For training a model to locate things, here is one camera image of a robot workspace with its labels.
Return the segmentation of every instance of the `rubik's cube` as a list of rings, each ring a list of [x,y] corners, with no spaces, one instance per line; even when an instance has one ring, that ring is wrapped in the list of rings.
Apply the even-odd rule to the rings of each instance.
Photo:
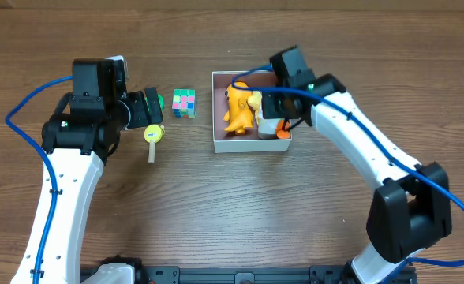
[[[172,99],[172,111],[176,118],[196,117],[195,90],[175,89]]]

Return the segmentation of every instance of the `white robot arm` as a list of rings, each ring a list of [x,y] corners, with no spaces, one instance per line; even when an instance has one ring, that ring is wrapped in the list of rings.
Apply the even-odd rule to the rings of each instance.
[[[404,163],[414,166],[419,165],[415,158],[407,155],[389,139],[360,111],[353,101],[349,92],[336,92],[328,95],[325,99],[338,104],[346,110],[353,112],[353,115],[362,121],[376,136],[381,144],[390,153],[395,153],[395,157]],[[319,133],[325,135],[335,146],[349,159],[360,175],[364,178],[369,188],[374,191],[383,185],[387,178],[398,180],[406,176],[406,172],[392,165],[390,161],[381,153],[377,146],[369,137],[351,120],[346,119],[337,110],[330,106],[320,103],[311,108],[312,125]],[[373,284],[386,278],[399,263],[386,261],[376,251],[372,244],[368,244],[364,251],[356,256],[351,263],[355,275],[363,284]]]
[[[58,189],[52,188],[44,167],[32,232],[12,284],[29,284],[33,280],[42,284],[80,283],[80,252],[90,201],[107,157],[118,146],[120,131],[163,120],[156,89],[127,93],[127,74],[122,56],[74,61],[73,93],[62,97],[43,127],[42,148],[53,166]],[[64,114],[68,104],[70,113]],[[55,207],[51,207],[53,196],[57,197]],[[47,241],[41,250],[48,212],[53,209]],[[39,251],[43,252],[41,268],[35,271]],[[133,266],[111,263],[102,266],[86,283],[132,284],[134,279]]]

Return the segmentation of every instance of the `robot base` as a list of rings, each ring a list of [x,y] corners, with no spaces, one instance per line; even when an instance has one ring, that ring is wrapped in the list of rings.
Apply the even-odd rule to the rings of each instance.
[[[323,265],[309,268],[179,268],[176,266],[142,266],[139,259],[116,256],[106,263],[128,263],[136,267],[134,284],[359,284],[347,278],[346,266]],[[98,268],[81,270],[83,282]],[[417,284],[414,267],[406,267],[390,283]]]

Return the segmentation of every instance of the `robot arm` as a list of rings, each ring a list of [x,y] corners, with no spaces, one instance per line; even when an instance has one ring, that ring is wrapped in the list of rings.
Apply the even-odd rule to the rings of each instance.
[[[90,201],[107,158],[118,146],[120,132],[163,120],[156,89],[146,88],[146,98],[142,91],[127,92],[127,74],[121,56],[74,61],[73,93],[62,97],[42,133],[42,148],[54,168],[59,188],[51,188],[44,167],[32,232],[12,284],[32,283],[35,274],[42,284],[80,283],[80,252]],[[67,104],[70,113],[64,114]],[[55,190],[58,198],[43,262],[40,271],[34,271]],[[126,284],[134,283],[134,279],[134,267],[109,264],[86,283]]]
[[[345,283],[375,284],[411,256],[451,233],[450,201],[440,192],[391,163],[350,115],[361,121],[399,162],[449,189],[446,172],[437,163],[422,166],[382,134],[360,111],[351,94],[330,74],[316,78],[297,47],[271,57],[279,87],[323,96],[346,111],[290,93],[263,95],[264,118],[303,118],[326,136],[351,161],[373,191],[367,221],[371,243],[346,266]],[[407,195],[415,196],[408,201]]]
[[[381,141],[385,148],[394,153],[395,158],[415,169],[420,163],[395,146],[389,139],[360,111],[349,92],[336,92],[325,99],[337,103],[353,112],[367,128]],[[352,121],[330,106],[320,103],[311,108],[311,122],[316,131],[325,135],[349,159],[369,188],[374,191],[383,185],[387,178],[398,180],[406,176],[406,172],[392,165],[365,133]],[[386,278],[402,262],[386,261],[368,244],[364,251],[350,263],[355,277],[360,283],[378,283]]]

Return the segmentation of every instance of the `yellow rubber duck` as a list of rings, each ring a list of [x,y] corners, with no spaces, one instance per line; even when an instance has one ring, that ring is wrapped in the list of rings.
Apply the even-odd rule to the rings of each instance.
[[[236,82],[235,84],[238,87],[248,87],[244,82]],[[235,132],[236,135],[246,134],[247,129],[253,128],[253,114],[248,106],[248,98],[252,95],[252,92],[237,90],[232,85],[229,85],[226,88],[225,95],[229,103],[229,110],[223,120],[230,122],[225,131]]]

